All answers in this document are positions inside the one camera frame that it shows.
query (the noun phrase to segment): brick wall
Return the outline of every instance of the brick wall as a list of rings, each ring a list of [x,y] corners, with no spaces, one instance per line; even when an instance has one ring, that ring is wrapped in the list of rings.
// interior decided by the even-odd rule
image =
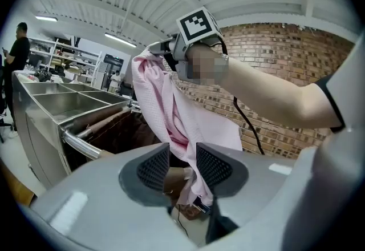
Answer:
[[[250,24],[222,29],[230,57],[248,65],[305,86],[334,72],[345,60],[352,43],[324,31],[295,25]],[[248,124],[233,107],[233,96],[219,86],[198,86],[182,82],[174,74],[177,85],[187,96],[207,110],[224,115],[242,128],[242,147],[259,153]],[[301,149],[320,145],[329,129],[288,128],[271,122],[238,102],[239,107],[255,126],[267,155],[296,158]]]

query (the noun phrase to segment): person in white shirt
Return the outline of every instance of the person in white shirt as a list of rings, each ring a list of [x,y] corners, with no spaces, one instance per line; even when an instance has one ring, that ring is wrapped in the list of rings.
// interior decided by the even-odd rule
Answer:
[[[112,75],[112,77],[111,77],[111,82],[109,85],[108,92],[115,94],[116,90],[120,86],[121,81],[122,81],[122,76],[119,74],[119,71],[116,71],[115,75]]]

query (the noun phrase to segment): metal counter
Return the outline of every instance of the metal counter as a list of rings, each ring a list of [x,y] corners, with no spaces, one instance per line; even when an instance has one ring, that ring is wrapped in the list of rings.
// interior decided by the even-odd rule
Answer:
[[[90,120],[128,110],[129,100],[84,84],[21,82],[19,74],[13,74],[15,122],[31,169],[49,189],[72,172],[66,143],[96,159],[99,149],[76,134]]]

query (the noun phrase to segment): black pants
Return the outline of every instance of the black pants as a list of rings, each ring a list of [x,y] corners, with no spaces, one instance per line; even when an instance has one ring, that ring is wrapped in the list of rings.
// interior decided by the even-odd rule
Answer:
[[[7,107],[9,108],[11,117],[14,122],[14,131],[17,131],[17,125],[15,124],[15,116],[14,116],[14,107],[13,107],[13,83],[11,82],[11,73],[10,75],[5,74],[4,76],[4,91],[5,91],[5,102]]]

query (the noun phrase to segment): stainless steel sink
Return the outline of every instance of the stainless steel sink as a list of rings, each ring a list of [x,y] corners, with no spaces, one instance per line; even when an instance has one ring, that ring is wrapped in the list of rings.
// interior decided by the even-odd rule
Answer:
[[[35,95],[34,98],[57,121],[62,121],[72,116],[109,105],[108,103],[89,98],[77,92]]]
[[[93,97],[97,100],[101,100],[101,101],[107,102],[109,104],[116,104],[116,103],[124,102],[127,100],[126,98],[123,98],[123,97],[120,97],[120,96],[117,96],[114,94],[110,94],[110,93],[104,92],[104,91],[81,92],[81,94]]]
[[[72,90],[55,83],[24,83],[31,95],[72,92]]]
[[[62,84],[61,86],[65,87],[65,88],[69,88],[76,92],[100,91],[96,88],[86,86],[85,84]]]

